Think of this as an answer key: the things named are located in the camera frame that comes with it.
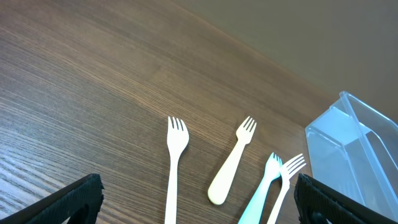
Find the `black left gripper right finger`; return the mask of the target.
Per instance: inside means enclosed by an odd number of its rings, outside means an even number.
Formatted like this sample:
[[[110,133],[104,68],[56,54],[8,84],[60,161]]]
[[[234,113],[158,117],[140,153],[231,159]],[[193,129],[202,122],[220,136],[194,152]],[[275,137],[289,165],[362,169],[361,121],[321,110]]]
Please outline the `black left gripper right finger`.
[[[301,224],[397,224],[307,174],[298,175],[294,199]]]

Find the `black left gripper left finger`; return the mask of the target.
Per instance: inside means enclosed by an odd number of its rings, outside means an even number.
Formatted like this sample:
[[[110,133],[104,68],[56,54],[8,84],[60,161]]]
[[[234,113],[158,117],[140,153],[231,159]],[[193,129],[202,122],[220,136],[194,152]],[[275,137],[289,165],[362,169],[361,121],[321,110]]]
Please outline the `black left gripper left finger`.
[[[95,223],[104,200],[99,174],[88,174],[76,182],[9,215],[1,224]]]

